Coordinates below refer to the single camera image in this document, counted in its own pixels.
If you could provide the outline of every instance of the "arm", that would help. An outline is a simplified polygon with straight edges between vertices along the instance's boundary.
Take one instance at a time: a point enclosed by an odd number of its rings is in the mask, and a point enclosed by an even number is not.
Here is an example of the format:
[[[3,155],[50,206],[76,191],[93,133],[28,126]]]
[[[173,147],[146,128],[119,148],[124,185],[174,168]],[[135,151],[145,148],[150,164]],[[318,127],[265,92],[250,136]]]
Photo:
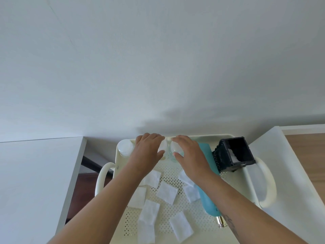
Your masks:
[[[157,153],[164,136],[140,135],[127,165],[49,244],[109,243],[134,191],[165,151]]]
[[[188,136],[173,138],[184,151],[174,153],[187,176],[195,182],[222,212],[228,226],[241,244],[306,244],[274,218],[259,209],[237,190],[213,173],[198,143]]]

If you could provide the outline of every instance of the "forearm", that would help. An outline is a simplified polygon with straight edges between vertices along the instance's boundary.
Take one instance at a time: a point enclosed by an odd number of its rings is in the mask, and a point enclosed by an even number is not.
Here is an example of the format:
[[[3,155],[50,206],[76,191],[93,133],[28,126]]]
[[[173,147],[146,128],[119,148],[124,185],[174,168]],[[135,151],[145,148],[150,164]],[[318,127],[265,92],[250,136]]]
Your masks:
[[[241,244],[306,244],[213,172],[198,180],[197,185],[222,212],[228,226]]]
[[[126,165],[49,243],[109,243],[143,176]]]

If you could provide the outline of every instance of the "tattoo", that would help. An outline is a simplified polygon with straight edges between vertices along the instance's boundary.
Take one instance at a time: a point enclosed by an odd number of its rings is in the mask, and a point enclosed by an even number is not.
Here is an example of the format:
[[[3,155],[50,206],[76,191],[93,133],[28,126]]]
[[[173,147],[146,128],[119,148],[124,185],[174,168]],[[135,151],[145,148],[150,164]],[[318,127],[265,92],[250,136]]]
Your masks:
[[[230,217],[228,217],[227,215],[222,215],[225,219],[225,221],[227,222],[228,226],[230,227],[231,231],[234,233],[234,235],[236,237],[238,237],[238,233],[236,231],[235,225],[232,222],[232,219]]]

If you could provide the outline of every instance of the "black square holder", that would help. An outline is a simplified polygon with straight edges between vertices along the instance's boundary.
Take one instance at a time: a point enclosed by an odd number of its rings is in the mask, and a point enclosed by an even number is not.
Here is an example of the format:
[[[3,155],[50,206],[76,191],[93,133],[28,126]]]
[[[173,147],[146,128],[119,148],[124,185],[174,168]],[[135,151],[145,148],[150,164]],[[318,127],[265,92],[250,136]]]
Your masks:
[[[229,149],[233,151],[239,162],[232,160]],[[244,137],[221,139],[212,155],[219,172],[234,172],[239,168],[256,163]]]

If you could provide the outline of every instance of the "white lid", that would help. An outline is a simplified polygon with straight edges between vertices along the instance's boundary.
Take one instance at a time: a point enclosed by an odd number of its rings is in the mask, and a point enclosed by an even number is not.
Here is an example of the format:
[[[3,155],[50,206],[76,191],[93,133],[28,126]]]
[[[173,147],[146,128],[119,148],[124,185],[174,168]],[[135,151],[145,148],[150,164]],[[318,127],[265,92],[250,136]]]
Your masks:
[[[117,144],[117,149],[119,150],[121,156],[128,157],[131,155],[134,149],[134,144],[131,142],[131,140],[124,139]]]
[[[167,140],[163,140],[161,143],[160,143],[160,146],[158,148],[158,151],[161,151],[161,150],[164,150],[165,152],[167,152]]]
[[[178,143],[176,143],[175,141],[172,141],[170,143],[170,151],[173,154],[174,152],[178,152],[179,154],[184,154],[183,149],[179,146]]]

